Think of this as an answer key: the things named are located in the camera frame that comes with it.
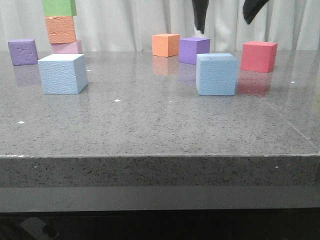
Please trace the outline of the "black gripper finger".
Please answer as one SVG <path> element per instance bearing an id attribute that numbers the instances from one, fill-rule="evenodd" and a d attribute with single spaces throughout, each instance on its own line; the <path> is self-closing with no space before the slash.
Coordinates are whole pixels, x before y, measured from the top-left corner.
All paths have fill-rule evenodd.
<path id="1" fill-rule="evenodd" d="M 209 6 L 209 0 L 192 0 L 194 26 L 201 34 L 205 33 L 206 15 Z"/>
<path id="2" fill-rule="evenodd" d="M 242 13 L 245 22 L 250 25 L 262 7 L 268 2 L 269 0 L 245 0 Z"/>

